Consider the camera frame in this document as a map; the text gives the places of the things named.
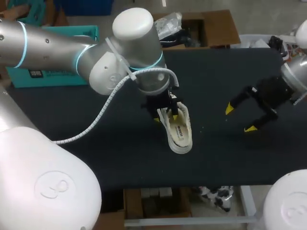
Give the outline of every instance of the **patterned fabric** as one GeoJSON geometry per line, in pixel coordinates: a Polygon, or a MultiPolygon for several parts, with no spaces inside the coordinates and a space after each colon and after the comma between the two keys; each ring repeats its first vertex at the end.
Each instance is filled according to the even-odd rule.
{"type": "Polygon", "coordinates": [[[233,186],[221,186],[221,187],[196,187],[192,189],[197,193],[202,201],[220,208],[225,212],[230,211],[231,197],[234,193],[233,186]]]}

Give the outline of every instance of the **floor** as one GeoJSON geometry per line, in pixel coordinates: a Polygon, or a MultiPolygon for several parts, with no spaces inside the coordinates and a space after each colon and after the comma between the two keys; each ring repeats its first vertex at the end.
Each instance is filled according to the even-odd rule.
{"type": "MultiPolygon", "coordinates": [[[[112,15],[97,17],[69,17],[71,25],[99,26],[101,37],[112,32],[112,22],[117,14],[131,7],[143,7],[152,13],[161,12],[201,12],[229,9],[234,18],[239,34],[287,34],[307,19],[307,3],[299,0],[166,0],[166,7],[161,0],[114,0],[112,15]]],[[[259,208],[270,189],[269,185],[252,186],[256,208],[259,208]]],[[[192,206],[195,217],[225,215],[219,211],[197,203],[192,206]]],[[[243,214],[238,195],[234,197],[232,210],[228,216],[243,214]]],[[[245,230],[246,225],[206,225],[166,227],[168,230],[245,230]]]]}

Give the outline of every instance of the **black tablecloth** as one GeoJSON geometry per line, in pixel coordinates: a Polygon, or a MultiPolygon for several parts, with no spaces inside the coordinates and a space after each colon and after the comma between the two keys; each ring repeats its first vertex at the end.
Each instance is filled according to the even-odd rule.
{"type": "MultiPolygon", "coordinates": [[[[258,79],[277,75],[282,59],[270,49],[165,52],[189,108],[193,148],[172,152],[163,126],[140,105],[127,82],[87,136],[63,145],[96,174],[103,190],[194,185],[272,184],[307,168],[307,104],[278,110],[280,118],[261,131],[244,133],[262,115],[253,100],[225,116],[229,99],[258,79]]],[[[106,96],[88,86],[9,89],[33,123],[51,140],[74,136],[96,117],[106,96]]]]}

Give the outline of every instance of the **shoe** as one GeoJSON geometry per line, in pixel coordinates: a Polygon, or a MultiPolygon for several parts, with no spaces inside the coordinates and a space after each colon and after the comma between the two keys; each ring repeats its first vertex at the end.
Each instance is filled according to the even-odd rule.
{"type": "Polygon", "coordinates": [[[188,108],[181,102],[177,103],[178,116],[173,117],[167,108],[158,109],[161,123],[164,125],[168,144],[171,150],[178,154],[185,154],[192,148],[192,129],[188,108]]]}

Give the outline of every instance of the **robot end effector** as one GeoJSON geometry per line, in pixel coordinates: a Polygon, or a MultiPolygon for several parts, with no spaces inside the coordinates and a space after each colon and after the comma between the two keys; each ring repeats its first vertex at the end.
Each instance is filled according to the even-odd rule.
{"type": "Polygon", "coordinates": [[[244,128],[245,132],[255,131],[266,123],[278,118],[276,109],[290,101],[296,105],[307,95],[307,20],[298,28],[296,42],[305,52],[294,57],[281,67],[280,76],[260,80],[255,87],[247,86],[228,103],[225,114],[228,115],[244,100],[253,98],[265,115],[254,120],[244,128]]]}

